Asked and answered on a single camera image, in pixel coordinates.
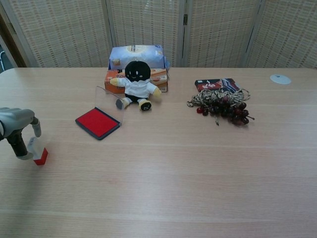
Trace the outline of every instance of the doll face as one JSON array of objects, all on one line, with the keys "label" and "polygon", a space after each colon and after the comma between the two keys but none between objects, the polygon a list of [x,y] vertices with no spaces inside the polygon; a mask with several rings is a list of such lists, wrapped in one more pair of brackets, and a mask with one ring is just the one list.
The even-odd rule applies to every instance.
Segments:
[{"label": "doll face", "polygon": [[151,77],[150,67],[142,61],[132,61],[125,68],[125,77],[131,82],[145,81]]}]

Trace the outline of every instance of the orange box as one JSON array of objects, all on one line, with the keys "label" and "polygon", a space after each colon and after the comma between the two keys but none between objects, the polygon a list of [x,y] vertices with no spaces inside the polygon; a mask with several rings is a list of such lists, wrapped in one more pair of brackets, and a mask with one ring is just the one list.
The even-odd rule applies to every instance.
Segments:
[{"label": "orange box", "polygon": [[[110,84],[112,78],[124,78],[124,70],[108,70],[105,78],[105,88],[112,93],[124,93],[124,87],[117,87]],[[167,71],[165,68],[151,68],[151,83],[156,85],[162,92],[167,92]]]}]

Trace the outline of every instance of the stuffed doll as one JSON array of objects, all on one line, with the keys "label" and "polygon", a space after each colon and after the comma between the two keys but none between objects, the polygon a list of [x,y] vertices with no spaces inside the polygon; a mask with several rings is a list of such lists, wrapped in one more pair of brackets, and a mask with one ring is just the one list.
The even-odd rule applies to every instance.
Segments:
[{"label": "stuffed doll", "polygon": [[126,108],[130,103],[139,103],[139,108],[147,111],[151,108],[148,100],[150,94],[156,97],[161,95],[158,87],[150,82],[151,69],[142,61],[132,61],[125,68],[125,78],[112,78],[110,83],[114,86],[125,87],[125,98],[118,99],[118,108]]}]

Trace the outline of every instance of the wooden table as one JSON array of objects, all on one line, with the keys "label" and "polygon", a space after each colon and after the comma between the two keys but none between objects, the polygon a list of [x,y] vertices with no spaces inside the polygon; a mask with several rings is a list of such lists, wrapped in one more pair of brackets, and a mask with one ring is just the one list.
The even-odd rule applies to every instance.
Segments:
[{"label": "wooden table", "polygon": [[[317,71],[172,68],[162,103],[126,109],[102,141],[74,120],[94,106],[105,68],[0,74],[0,107],[41,120],[39,168],[0,143],[1,238],[316,238]],[[290,85],[270,81],[280,73]],[[195,79],[233,77],[256,120],[235,127],[186,101]],[[32,128],[25,128],[27,142]]]}]

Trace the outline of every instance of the twisted rope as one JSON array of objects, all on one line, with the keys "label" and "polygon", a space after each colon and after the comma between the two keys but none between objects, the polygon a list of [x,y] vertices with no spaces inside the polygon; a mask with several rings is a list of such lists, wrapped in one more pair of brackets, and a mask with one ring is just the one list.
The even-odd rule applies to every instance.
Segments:
[{"label": "twisted rope", "polygon": [[224,96],[229,97],[229,101],[231,105],[240,104],[245,100],[250,99],[250,92],[244,88],[236,91],[235,93],[231,93],[229,91],[222,91],[222,90],[209,90],[204,89],[197,95],[192,97],[191,101],[187,101],[187,106],[205,106],[208,107],[212,104],[213,101],[223,98]]}]

